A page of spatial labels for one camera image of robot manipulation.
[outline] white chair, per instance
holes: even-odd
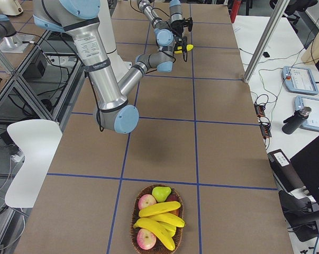
[[[25,161],[7,190],[5,203],[11,208],[32,208],[62,132],[56,122],[41,119],[13,123],[8,126],[7,131],[23,151]]]

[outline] blue and white device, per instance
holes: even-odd
[[[319,93],[312,72],[309,68],[284,66],[282,77],[286,88],[291,93],[316,95]]]
[[[295,99],[296,110],[304,106],[310,107],[312,111],[300,127],[305,130],[319,131],[319,99],[298,95]]]

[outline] fruit basket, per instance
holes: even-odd
[[[178,249],[180,242],[181,242],[183,228],[177,227],[176,234],[172,237],[172,239],[175,243],[174,250],[168,250],[159,239],[156,240],[156,244],[149,250],[143,250],[142,248],[139,247],[139,245],[137,243],[137,234],[138,234],[140,228],[134,229],[133,226],[136,223],[136,221],[140,218],[139,217],[139,208],[138,208],[139,199],[145,194],[151,194],[152,190],[157,186],[167,187],[166,185],[162,185],[162,184],[154,184],[154,185],[150,185],[148,187],[145,187],[142,191],[139,192],[139,194],[135,200],[135,203],[134,203],[134,209],[133,209],[131,225],[130,225],[130,237],[131,237],[131,241],[132,241],[132,244],[133,244],[135,250],[140,254],[172,254],[172,253],[176,252],[176,250]],[[181,207],[178,209],[178,217],[183,219],[183,203],[181,201],[181,198],[175,189],[171,188],[171,190],[172,190],[171,194],[174,194],[177,198],[177,201],[181,204]]]

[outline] red object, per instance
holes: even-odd
[[[231,10],[231,13],[230,13],[230,19],[231,19],[231,23],[232,24],[234,23],[235,17],[238,14],[238,10],[239,10],[241,2],[242,2],[241,0],[234,0],[233,6],[232,6],[232,10]]]

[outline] black office chair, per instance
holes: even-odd
[[[277,2],[278,0],[270,0],[270,6],[272,9],[276,7]],[[300,17],[296,15],[295,12],[304,12],[307,8],[314,6],[317,3],[318,0],[291,0],[289,2],[284,11],[284,17],[286,17],[289,22],[292,22],[291,25],[296,33],[298,33],[298,30],[293,25],[296,25],[298,23]]]

